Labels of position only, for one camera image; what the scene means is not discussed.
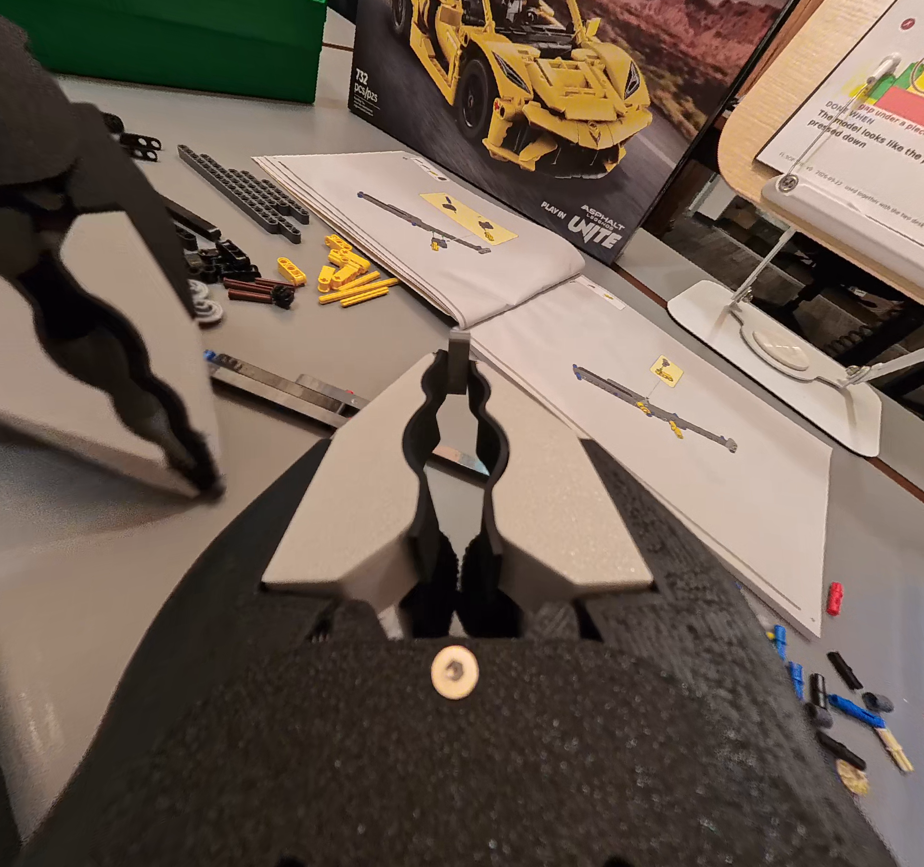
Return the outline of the long grey lego beam assembly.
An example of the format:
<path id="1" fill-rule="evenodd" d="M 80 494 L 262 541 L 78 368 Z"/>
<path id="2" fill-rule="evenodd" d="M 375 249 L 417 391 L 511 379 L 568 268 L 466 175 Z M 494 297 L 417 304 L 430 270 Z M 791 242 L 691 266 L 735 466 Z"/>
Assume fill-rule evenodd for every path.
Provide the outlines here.
<path id="1" fill-rule="evenodd" d="M 203 357 L 214 381 L 333 429 L 346 424 L 369 403 L 349 390 L 313 377 L 290 380 L 212 350 L 204 351 Z"/>

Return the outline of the green plastic bin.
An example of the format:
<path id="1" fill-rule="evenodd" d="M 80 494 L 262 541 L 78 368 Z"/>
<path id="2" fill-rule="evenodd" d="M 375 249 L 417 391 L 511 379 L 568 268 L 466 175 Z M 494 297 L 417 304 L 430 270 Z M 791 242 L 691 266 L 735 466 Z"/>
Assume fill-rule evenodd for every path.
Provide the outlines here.
<path id="1" fill-rule="evenodd" d="M 1 0 L 51 72 L 311 104 L 329 0 Z"/>

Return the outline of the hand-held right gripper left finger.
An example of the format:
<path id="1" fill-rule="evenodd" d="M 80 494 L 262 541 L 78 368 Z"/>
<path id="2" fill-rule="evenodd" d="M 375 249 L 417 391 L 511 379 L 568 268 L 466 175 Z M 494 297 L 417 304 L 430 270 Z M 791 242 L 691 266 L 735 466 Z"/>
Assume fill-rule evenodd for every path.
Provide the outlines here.
<path id="1" fill-rule="evenodd" d="M 334 433 L 264 588 L 396 606 L 413 637 L 448 634 L 457 558 L 424 470 L 441 440 L 448 364 L 445 351 L 426 355 Z"/>

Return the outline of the stack of long black lego beams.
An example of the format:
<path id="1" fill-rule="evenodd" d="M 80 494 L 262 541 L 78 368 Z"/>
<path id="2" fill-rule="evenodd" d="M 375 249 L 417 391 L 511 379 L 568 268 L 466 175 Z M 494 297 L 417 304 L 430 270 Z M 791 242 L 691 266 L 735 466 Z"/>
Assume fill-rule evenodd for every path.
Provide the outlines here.
<path id="1" fill-rule="evenodd" d="M 302 231 L 297 225 L 309 224 L 309 212 L 271 180 L 259 180 L 248 170 L 225 168 L 187 145 L 179 144 L 177 151 L 182 162 L 265 232 L 301 244 Z"/>

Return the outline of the wooden document board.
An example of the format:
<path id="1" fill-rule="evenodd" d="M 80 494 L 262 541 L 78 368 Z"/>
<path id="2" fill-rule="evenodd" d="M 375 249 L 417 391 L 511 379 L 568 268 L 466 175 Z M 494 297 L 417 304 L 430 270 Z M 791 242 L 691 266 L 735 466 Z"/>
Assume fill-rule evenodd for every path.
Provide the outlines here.
<path id="1" fill-rule="evenodd" d="M 799 8 L 798 18 L 781 31 L 785 43 L 771 47 L 770 57 L 759 64 L 760 75 L 753 76 L 750 88 L 724 122 L 718 162 L 722 178 L 737 194 L 921 304 L 920 282 L 905 279 L 764 199 L 762 190 L 774 172 L 757 161 L 762 147 L 893 1 L 808 0 L 812 13 Z"/>

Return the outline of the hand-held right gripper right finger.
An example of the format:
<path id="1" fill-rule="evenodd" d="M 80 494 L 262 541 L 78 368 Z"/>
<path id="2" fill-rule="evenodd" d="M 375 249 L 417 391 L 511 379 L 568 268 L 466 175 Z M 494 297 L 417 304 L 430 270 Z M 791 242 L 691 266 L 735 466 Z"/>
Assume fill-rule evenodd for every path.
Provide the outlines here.
<path id="1" fill-rule="evenodd" d="M 461 565 L 463 630 L 514 638 L 546 605 L 651 592 L 653 572 L 586 440 L 489 365 L 469 363 L 468 404 L 488 479 Z"/>

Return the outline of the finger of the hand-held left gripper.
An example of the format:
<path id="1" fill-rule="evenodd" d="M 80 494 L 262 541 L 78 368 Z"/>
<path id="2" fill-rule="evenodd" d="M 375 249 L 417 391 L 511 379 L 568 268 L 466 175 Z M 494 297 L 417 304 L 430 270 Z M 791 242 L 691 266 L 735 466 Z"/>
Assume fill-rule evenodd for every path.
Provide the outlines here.
<path id="1" fill-rule="evenodd" d="M 79 303 L 90 303 L 85 293 Z M 82 338 L 52 342 L 47 322 L 6 280 L 2 280 L 2 424 L 42 443 L 97 463 L 145 485 L 154 448 L 128 431 L 104 386 L 94 353 L 118 353 L 98 305 L 100 321 Z"/>
<path id="2" fill-rule="evenodd" d="M 224 490 L 221 448 L 202 335 L 179 242 L 165 243 L 172 283 L 125 212 L 81 215 L 61 245 L 61 265 L 106 316 L 118 353 L 94 353 L 128 431 L 154 448 L 152 483 L 191 497 Z"/>

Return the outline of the pile of small colourful lego pieces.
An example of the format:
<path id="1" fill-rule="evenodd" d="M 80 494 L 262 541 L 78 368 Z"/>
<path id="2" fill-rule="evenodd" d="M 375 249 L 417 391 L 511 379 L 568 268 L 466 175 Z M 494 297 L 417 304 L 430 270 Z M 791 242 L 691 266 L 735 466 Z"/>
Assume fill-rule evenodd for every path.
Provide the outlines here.
<path id="1" fill-rule="evenodd" d="M 850 691 L 849 696 L 830 692 L 822 674 L 806 674 L 802 665 L 788 658 L 784 626 L 775 625 L 771 630 L 766 630 L 765 636 L 785 666 L 796 699 L 818 744 L 834 762 L 839 781 L 851 794 L 859 797 L 869 793 L 868 765 L 864 758 L 833 736 L 836 715 L 859 723 L 873 733 L 902 774 L 914 773 L 913 763 L 888 726 L 887 715 L 894 710 L 894 706 L 882 695 L 869 691 L 860 692 L 861 684 L 839 653 L 829 653 L 828 659 L 837 676 Z"/>

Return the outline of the cluster of small black lego pieces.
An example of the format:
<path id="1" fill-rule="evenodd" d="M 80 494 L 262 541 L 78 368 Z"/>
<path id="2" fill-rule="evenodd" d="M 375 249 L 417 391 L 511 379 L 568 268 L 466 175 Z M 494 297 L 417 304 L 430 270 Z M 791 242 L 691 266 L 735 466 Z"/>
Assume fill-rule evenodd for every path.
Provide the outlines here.
<path id="1" fill-rule="evenodd" d="M 174 223 L 191 279 L 214 284 L 221 283 L 223 276 L 238 281 L 261 278 L 244 251 L 223 238 L 214 224 L 164 194 L 159 196 Z"/>

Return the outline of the small black lego beam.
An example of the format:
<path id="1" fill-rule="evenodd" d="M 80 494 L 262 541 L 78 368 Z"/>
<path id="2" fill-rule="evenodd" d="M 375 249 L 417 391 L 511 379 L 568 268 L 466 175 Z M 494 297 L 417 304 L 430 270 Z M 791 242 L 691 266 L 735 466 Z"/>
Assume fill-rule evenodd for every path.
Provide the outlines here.
<path id="1" fill-rule="evenodd" d="M 122 119 L 114 113 L 103 111 L 102 117 L 109 133 L 130 157 L 152 163 L 159 160 L 159 153 L 163 148 L 159 139 L 128 132 Z"/>

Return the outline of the open instruction booklet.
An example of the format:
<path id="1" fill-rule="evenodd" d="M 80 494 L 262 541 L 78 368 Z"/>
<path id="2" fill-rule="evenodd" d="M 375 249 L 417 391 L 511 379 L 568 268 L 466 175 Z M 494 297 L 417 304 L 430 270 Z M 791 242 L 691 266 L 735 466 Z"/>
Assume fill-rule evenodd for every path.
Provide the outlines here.
<path id="1" fill-rule="evenodd" d="M 581 253 L 557 233 L 423 157 L 253 161 L 821 636 L 829 445 L 584 276 Z"/>

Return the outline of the cluster of yellow lego pieces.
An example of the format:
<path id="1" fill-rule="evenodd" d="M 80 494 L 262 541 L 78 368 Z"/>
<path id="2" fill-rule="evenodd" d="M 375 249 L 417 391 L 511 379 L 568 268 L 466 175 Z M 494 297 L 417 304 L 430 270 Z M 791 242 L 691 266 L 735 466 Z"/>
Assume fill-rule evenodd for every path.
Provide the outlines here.
<path id="1" fill-rule="evenodd" d="M 338 235 L 325 238 L 326 263 L 317 274 L 316 290 L 319 306 L 358 306 L 387 296 L 399 279 L 385 277 L 373 269 L 372 262 L 358 254 L 353 246 Z M 295 290 L 306 288 L 306 272 L 286 257 L 277 259 L 277 271 L 285 285 Z"/>

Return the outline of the printed instruction sheet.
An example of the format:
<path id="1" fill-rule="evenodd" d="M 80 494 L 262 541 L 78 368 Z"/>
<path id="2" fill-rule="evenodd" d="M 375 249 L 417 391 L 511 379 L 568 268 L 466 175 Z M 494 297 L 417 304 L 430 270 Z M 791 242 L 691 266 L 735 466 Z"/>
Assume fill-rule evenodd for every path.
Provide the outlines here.
<path id="1" fill-rule="evenodd" d="M 763 147 L 765 192 L 834 234 L 922 245 L 923 0 L 891 0 Z"/>

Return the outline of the lego set box with yellow car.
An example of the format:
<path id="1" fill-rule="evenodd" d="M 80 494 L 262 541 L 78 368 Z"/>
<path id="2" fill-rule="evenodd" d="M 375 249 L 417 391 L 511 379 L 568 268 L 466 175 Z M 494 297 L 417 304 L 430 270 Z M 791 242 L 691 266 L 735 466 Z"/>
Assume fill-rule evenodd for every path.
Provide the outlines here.
<path id="1" fill-rule="evenodd" d="M 607 265 L 798 0 L 358 0 L 348 106 Z"/>

